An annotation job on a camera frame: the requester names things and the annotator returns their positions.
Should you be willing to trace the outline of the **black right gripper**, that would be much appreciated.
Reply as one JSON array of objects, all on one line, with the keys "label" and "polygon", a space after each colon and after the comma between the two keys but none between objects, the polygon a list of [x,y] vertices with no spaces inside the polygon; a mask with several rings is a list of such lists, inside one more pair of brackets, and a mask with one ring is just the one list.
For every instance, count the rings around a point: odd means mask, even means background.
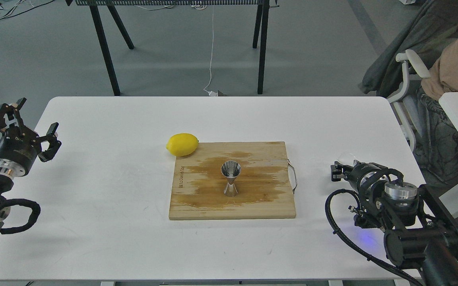
[{"label": "black right gripper", "polygon": [[[36,136],[31,143],[22,141],[26,133],[20,109],[26,101],[27,98],[21,98],[16,103],[0,105],[0,167],[13,170],[13,177],[26,176],[37,157],[41,162],[51,161],[62,145],[56,132],[58,122],[50,125],[45,136]],[[41,147],[43,142],[49,143],[45,151]]]}]

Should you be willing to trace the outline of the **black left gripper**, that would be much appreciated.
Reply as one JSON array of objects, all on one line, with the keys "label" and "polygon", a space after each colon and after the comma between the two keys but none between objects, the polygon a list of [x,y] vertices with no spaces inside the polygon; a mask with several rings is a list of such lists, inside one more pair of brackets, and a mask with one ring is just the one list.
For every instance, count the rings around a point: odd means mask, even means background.
[{"label": "black left gripper", "polygon": [[384,170],[387,167],[378,163],[363,163],[358,161],[351,161],[348,164],[335,161],[333,170],[331,170],[331,181],[339,182],[342,180],[350,181],[350,185],[358,193],[366,193],[370,190],[369,186],[367,189],[361,187],[365,181],[373,176],[377,171]]}]

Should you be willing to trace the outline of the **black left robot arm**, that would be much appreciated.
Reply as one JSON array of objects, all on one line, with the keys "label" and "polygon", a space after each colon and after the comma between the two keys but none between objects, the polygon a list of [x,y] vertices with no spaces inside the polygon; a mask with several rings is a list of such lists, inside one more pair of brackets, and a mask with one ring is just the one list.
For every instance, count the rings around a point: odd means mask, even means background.
[{"label": "black left robot arm", "polygon": [[167,217],[167,196],[172,173],[114,171],[109,174],[60,170],[52,174],[39,170],[18,186],[0,174],[0,221],[10,216],[9,228],[0,234],[0,271],[9,279],[25,275],[52,276],[53,271],[72,268],[73,276],[87,279],[89,268],[115,276],[119,271],[158,262],[177,267],[195,261],[215,267],[223,259],[263,262],[251,250],[271,243],[266,224],[278,227],[291,220],[256,220],[237,215],[223,221],[222,215],[251,206],[269,209],[270,180],[260,186],[260,198],[238,203],[218,190],[221,175],[210,190],[218,197],[214,207],[200,208],[203,216]]}]

